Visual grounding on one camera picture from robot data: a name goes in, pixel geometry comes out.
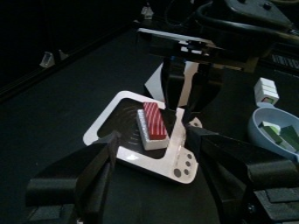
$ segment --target cable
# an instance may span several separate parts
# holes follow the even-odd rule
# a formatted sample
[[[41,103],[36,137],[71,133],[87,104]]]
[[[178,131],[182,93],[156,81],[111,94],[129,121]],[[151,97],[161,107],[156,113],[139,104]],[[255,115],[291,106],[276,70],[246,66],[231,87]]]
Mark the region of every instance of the cable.
[[[192,18],[194,16],[194,13],[179,23],[179,24],[174,24],[172,22],[170,22],[168,20],[168,13],[170,13],[170,10],[174,6],[174,2],[176,0],[172,0],[164,10],[164,14],[163,14],[163,17],[164,17],[164,22],[170,25],[170,26],[174,26],[174,27],[184,27],[184,25],[188,23],[190,19]]]
[[[208,26],[210,28],[220,29],[226,32],[232,32],[248,36],[259,36],[263,37],[263,39],[271,38],[276,42],[283,41],[283,43],[299,45],[299,37],[286,32],[275,31],[266,27],[255,26],[251,24],[242,24],[204,16],[210,7],[211,3],[207,3],[196,10],[195,21],[200,25]]]

